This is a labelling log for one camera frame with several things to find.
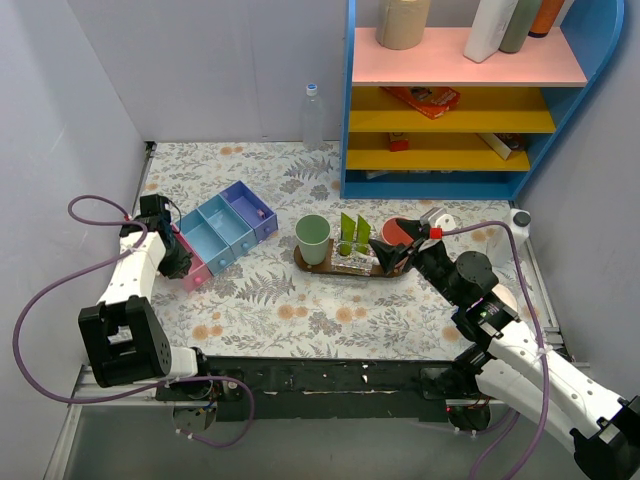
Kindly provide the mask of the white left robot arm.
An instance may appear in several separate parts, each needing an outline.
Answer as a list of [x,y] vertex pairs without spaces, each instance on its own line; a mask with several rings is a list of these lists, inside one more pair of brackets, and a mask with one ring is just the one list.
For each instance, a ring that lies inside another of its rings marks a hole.
[[97,383],[103,387],[147,379],[178,380],[193,400],[205,398],[213,386],[211,373],[200,367],[193,348],[173,347],[152,306],[156,277],[186,277],[193,254],[172,227],[170,200],[161,195],[140,198],[134,225],[120,230],[119,260],[97,304],[80,311],[78,323]]

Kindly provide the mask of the green plastic cup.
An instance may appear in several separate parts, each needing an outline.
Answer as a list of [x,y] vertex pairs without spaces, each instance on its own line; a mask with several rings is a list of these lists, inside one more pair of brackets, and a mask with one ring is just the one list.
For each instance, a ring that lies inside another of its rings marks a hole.
[[321,264],[329,249],[329,222],[320,215],[306,215],[297,221],[295,233],[303,260],[311,266]]

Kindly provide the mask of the lime green toothpaste tube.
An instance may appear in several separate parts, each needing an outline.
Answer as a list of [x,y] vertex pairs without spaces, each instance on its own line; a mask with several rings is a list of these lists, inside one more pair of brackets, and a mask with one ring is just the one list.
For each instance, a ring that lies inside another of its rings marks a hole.
[[348,256],[351,254],[354,235],[356,230],[356,222],[347,214],[341,214],[340,222],[340,246],[339,253],[342,256]]
[[369,223],[359,215],[356,225],[356,251],[362,254],[367,254],[369,251],[369,239],[371,233],[371,226]]

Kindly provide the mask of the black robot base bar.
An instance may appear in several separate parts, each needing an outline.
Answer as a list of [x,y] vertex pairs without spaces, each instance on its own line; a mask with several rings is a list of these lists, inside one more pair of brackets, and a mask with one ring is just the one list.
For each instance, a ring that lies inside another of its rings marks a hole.
[[347,360],[207,357],[214,381],[158,389],[160,401],[202,402],[221,422],[246,419],[415,419],[463,431],[496,422],[476,376],[484,359]]

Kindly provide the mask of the pink plastic cup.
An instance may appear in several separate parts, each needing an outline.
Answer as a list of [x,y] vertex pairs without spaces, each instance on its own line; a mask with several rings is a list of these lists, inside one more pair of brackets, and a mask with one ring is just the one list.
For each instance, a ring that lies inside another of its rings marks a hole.
[[412,238],[397,223],[400,217],[394,216],[387,219],[381,227],[381,239],[389,245],[410,245]]

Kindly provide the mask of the clear textured toothbrush holder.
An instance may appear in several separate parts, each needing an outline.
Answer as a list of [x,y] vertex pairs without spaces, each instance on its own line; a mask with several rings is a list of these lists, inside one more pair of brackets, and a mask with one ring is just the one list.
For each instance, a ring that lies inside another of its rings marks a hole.
[[339,253],[340,240],[336,241],[331,250],[330,267],[333,273],[354,276],[383,276],[376,254],[369,246],[367,254],[356,251],[353,242],[351,254],[342,256]]

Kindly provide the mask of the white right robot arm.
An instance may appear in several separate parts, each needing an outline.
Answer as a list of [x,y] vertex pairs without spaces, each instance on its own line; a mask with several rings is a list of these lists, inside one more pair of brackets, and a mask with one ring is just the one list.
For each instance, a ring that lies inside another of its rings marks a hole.
[[416,269],[456,310],[454,324],[473,347],[456,360],[454,389],[481,392],[542,420],[590,479],[630,479],[639,470],[639,400],[602,387],[538,341],[496,293],[488,258],[470,251],[451,260],[441,241],[426,248],[370,243],[379,264]]

